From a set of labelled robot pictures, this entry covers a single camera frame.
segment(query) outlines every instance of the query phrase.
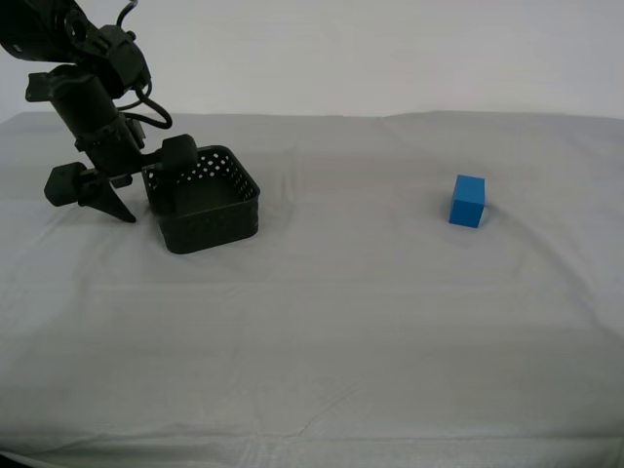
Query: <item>white tablecloth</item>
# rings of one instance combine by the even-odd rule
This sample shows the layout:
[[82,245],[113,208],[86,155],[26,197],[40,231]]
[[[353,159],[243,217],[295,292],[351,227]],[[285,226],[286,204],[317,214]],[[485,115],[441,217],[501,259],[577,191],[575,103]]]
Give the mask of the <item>white tablecloth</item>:
[[[83,158],[0,126],[0,451],[62,467],[624,467],[624,123],[177,116],[260,231],[167,252],[43,197]],[[457,174],[487,181],[449,225]]]

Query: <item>blue cube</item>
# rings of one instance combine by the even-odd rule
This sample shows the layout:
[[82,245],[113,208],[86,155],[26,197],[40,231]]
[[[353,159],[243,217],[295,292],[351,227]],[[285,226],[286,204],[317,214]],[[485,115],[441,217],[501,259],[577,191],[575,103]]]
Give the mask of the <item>blue cube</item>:
[[452,194],[451,224],[479,227],[486,206],[486,180],[480,177],[458,175]]

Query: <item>white table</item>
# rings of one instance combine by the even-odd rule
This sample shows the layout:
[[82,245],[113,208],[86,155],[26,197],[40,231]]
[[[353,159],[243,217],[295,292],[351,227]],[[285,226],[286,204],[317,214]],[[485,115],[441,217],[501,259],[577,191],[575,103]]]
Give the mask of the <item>white table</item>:
[[[35,466],[624,467],[624,124],[177,116],[262,189],[249,240],[166,251],[49,206],[82,156],[0,126],[0,450]],[[447,223],[457,174],[482,226]]]

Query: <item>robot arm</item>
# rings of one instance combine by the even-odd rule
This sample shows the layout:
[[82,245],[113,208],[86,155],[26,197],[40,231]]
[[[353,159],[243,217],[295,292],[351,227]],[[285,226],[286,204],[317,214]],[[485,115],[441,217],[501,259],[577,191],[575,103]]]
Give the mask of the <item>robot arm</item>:
[[[172,126],[169,113],[149,98],[151,75],[132,31],[122,28],[137,0],[117,23],[96,28],[73,0],[0,0],[0,44],[13,57],[63,63],[50,73],[33,73],[26,90],[30,102],[49,101],[76,137],[95,168],[81,163],[54,168],[45,188],[54,206],[78,203],[128,222],[135,217],[115,188],[132,183],[145,169],[173,171],[197,163],[190,136],[170,138],[164,149],[141,154],[144,133],[139,122],[161,129]],[[134,90],[138,101],[117,108],[114,99]],[[121,112],[140,104],[164,122]]]

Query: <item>table surface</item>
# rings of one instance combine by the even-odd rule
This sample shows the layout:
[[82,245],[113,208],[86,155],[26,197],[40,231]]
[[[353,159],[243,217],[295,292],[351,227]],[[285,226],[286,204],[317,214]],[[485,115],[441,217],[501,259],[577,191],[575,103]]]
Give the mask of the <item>table surface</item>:
[[[0,126],[0,450],[63,467],[608,467],[624,438],[624,123],[179,115],[262,189],[174,255],[54,209],[54,114]],[[458,174],[479,229],[448,224]]]

